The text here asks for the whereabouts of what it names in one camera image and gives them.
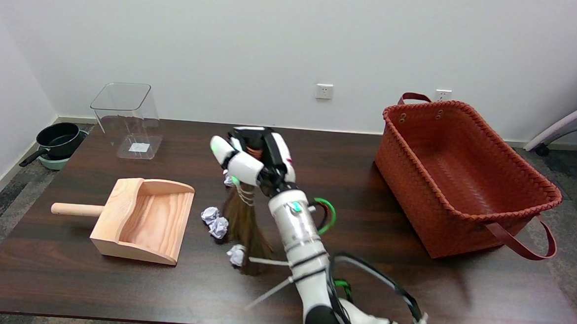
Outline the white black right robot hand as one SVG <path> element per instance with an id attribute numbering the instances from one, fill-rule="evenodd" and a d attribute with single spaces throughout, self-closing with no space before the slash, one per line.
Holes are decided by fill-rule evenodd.
<path id="1" fill-rule="evenodd" d="M 288 146 L 270 127 L 236 126 L 226 139 L 213 136 L 210 149 L 234 181 L 259 187 L 269 198 L 296 186 Z"/>

